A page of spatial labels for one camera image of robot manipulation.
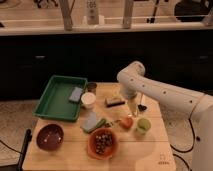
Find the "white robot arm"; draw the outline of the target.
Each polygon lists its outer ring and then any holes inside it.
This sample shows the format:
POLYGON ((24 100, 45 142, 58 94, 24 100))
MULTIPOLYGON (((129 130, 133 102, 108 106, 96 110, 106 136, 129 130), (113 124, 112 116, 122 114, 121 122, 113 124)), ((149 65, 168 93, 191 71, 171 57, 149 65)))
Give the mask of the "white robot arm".
POLYGON ((197 137, 192 153, 192 171, 213 171, 213 96, 199 91, 162 83, 144 76, 145 67, 139 61, 120 70, 117 80, 125 99, 138 92, 197 119, 197 137))

